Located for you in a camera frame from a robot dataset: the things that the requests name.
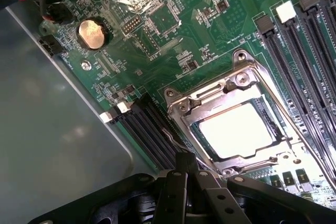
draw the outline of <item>black plastic bracket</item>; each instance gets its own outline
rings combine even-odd
[[[146,193],[154,181],[154,178],[148,174],[133,175],[50,211],[28,224],[49,223],[48,220],[55,224],[97,224],[104,218],[117,220],[116,213],[121,202]]]
[[[230,177],[227,188],[235,196],[273,209],[273,215],[280,212],[289,223],[321,223],[321,218],[324,224],[335,223],[335,211],[246,176]]]
[[[182,171],[167,174],[152,224],[184,224],[187,178],[188,174]]]
[[[205,195],[220,224],[251,224],[235,198],[226,188],[206,189]]]

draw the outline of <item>ram slot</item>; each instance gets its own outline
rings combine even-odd
[[[317,9],[308,11],[307,15],[301,16],[301,26],[306,31],[306,37],[314,53],[319,69],[322,73],[325,86],[331,97],[336,97],[336,66],[332,59],[331,51],[326,43],[318,22]]]
[[[326,1],[321,5],[324,22],[329,29],[330,37],[336,45],[336,7],[331,6],[330,1]]]
[[[336,139],[336,124],[333,120],[333,110],[330,107],[330,101],[325,96],[324,89],[322,84],[316,75],[311,60],[306,54],[304,47],[302,45],[301,39],[298,35],[298,31],[296,29],[297,20],[291,19],[285,23],[285,25],[281,25],[281,31],[283,38],[289,48],[291,55],[293,57],[294,62],[302,76],[303,82],[309,93],[311,103],[314,104],[316,111],[318,112],[318,117],[323,123],[323,126],[327,129],[327,133],[330,138]],[[332,146],[333,142],[329,138],[322,138],[322,145],[324,146],[328,156],[331,155],[330,149],[328,146]]]
[[[316,147],[318,155],[324,160],[329,170],[335,172],[335,168],[333,167],[334,162],[331,162],[328,156],[329,148],[325,144],[324,136],[317,121],[315,120],[315,116],[311,111],[311,106],[305,98],[303,90],[297,82],[295,75],[290,70],[290,65],[281,48],[279,38],[276,36],[275,31],[272,30],[267,34],[263,34],[263,42],[272,56],[272,60],[275,63],[292,101],[301,115],[301,119],[312,138],[313,142],[311,144]]]

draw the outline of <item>screw hole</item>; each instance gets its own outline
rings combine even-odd
[[[217,198],[220,200],[224,200],[226,197],[224,195],[217,195]]]
[[[296,165],[298,165],[298,164],[301,163],[301,160],[300,159],[293,160],[293,163],[296,164]]]
[[[231,215],[231,214],[233,214],[234,213],[234,211],[233,211],[233,209],[232,208],[225,208],[225,212],[227,213],[227,214],[229,214],[229,215]]]
[[[240,52],[238,54],[238,60],[245,60],[245,58],[246,58],[246,55],[243,52]]]

